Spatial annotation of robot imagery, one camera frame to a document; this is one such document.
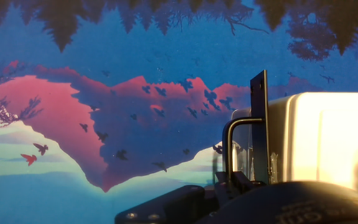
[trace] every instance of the tree branch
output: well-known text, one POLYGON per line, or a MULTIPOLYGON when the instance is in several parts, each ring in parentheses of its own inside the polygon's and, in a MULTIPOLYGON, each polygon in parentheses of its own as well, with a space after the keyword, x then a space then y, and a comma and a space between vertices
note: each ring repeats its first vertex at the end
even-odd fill
POLYGON ((245 27, 245 28, 247 28, 247 29, 250 29, 250 30, 261 31, 261 32, 265 32, 266 34, 269 34, 269 32, 267 32, 266 30, 249 27, 249 26, 247 26, 247 25, 245 25, 245 24, 243 24, 243 23, 241 23, 241 22, 234 21, 233 19, 228 18, 228 17, 226 18, 226 20, 230 23, 231 32, 232 32, 233 35, 235 35, 235 34, 234 34, 234 31, 236 30, 236 29, 234 28, 233 24, 243 26, 243 27, 245 27))

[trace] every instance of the metal handle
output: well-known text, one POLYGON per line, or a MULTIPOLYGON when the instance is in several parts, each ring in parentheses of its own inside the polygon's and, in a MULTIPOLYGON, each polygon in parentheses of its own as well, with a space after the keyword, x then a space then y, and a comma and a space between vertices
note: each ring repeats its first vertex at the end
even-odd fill
POLYGON ((226 172, 228 181, 233 177, 233 132, 238 125, 263 123, 265 118, 237 118, 226 123, 223 128, 222 147, 223 147, 223 171, 226 172))

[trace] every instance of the black metal plate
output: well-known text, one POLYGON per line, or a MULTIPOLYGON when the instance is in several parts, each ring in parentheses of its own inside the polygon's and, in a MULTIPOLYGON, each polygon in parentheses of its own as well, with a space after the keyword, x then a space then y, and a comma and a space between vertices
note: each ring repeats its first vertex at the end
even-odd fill
POLYGON ((252 124, 255 180, 269 182, 269 127, 267 102, 267 71, 263 70, 250 81, 251 116, 264 118, 265 122, 252 124))

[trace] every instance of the wall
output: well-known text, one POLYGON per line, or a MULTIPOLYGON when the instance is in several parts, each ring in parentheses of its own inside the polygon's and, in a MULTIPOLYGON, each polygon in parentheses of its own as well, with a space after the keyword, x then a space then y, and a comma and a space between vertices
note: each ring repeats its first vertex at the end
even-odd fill
POLYGON ((0 0, 0 223, 210 184, 263 69, 269 99, 358 91, 358 1, 0 0))

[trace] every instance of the black plastic part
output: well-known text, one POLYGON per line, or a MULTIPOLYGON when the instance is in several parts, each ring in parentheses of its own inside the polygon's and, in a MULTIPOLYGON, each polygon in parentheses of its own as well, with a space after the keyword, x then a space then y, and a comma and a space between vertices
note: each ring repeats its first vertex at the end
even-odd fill
POLYGON ((269 113, 267 71, 263 70, 250 81, 251 116, 263 118, 263 123, 252 124, 255 180, 270 184, 269 113))
POLYGON ((358 192, 324 182, 286 182, 256 188, 235 198, 221 207, 208 224, 321 224, 356 220, 358 192))
POLYGON ((204 188, 186 185, 116 215, 115 224, 194 223, 218 209, 215 198, 205 198, 204 188))

